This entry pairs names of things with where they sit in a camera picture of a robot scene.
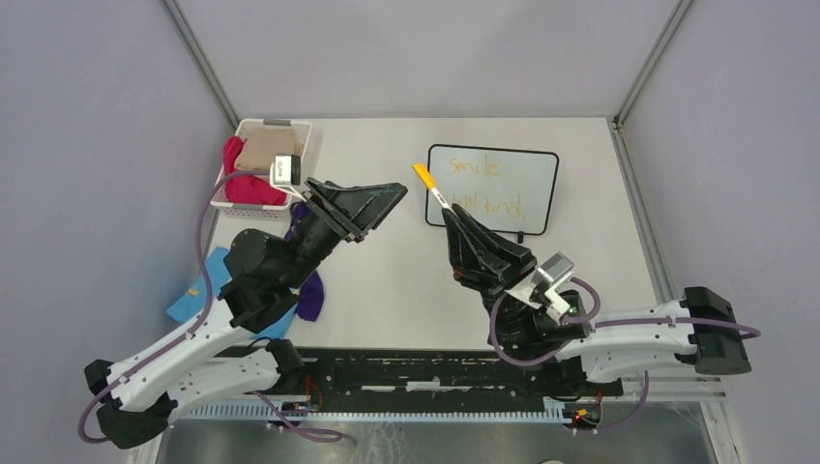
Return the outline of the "black framed whiteboard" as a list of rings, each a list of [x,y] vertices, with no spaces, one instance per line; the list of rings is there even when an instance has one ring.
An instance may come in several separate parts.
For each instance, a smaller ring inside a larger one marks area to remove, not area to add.
[[[487,228],[515,236],[546,232],[560,166],[552,152],[433,144],[426,170],[454,206]]]

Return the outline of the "white marker pen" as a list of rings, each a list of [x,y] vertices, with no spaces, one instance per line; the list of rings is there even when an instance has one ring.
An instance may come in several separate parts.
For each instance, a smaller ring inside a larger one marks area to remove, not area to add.
[[[435,189],[433,189],[433,190],[428,190],[428,189],[426,188],[426,190],[427,190],[427,192],[428,192],[428,193],[430,193],[430,194],[433,196],[433,198],[435,199],[435,201],[436,201],[436,202],[437,202],[437,203],[441,206],[441,208],[442,208],[442,209],[450,210],[450,209],[452,208],[452,206],[451,206],[451,205],[450,205],[450,203],[447,201],[447,199],[445,198],[445,196],[444,196],[444,195],[440,192],[440,190],[438,189],[438,187],[436,187],[436,188],[435,188]]]

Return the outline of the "yellow marker cap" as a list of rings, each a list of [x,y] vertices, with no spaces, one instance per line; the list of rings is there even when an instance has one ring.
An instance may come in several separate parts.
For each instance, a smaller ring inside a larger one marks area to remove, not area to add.
[[[424,163],[416,163],[413,165],[413,170],[420,178],[420,180],[424,183],[425,187],[428,190],[433,190],[436,188],[435,181],[429,171],[427,170]]]

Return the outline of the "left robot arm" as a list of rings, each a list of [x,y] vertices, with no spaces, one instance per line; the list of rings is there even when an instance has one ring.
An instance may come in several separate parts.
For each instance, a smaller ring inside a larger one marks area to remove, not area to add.
[[[277,323],[336,246],[363,241],[407,193],[401,183],[345,188],[309,178],[306,186],[307,214],[290,236],[255,228],[235,236],[224,258],[230,279],[217,294],[206,286],[207,302],[191,319],[119,362],[86,365],[94,398],[77,425],[82,441],[131,449],[199,406],[271,387],[288,394],[303,384],[304,369],[287,340],[263,357],[204,363]]]

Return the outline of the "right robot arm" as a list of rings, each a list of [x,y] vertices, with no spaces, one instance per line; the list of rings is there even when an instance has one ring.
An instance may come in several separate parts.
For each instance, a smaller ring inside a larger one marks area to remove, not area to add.
[[[560,366],[559,383],[571,394],[676,364],[717,377],[751,371],[745,343],[761,332],[738,323],[716,292],[688,287],[680,299],[603,315],[599,292],[575,276],[565,254],[540,262],[459,205],[442,214],[454,280],[481,296],[487,341],[503,362]]]

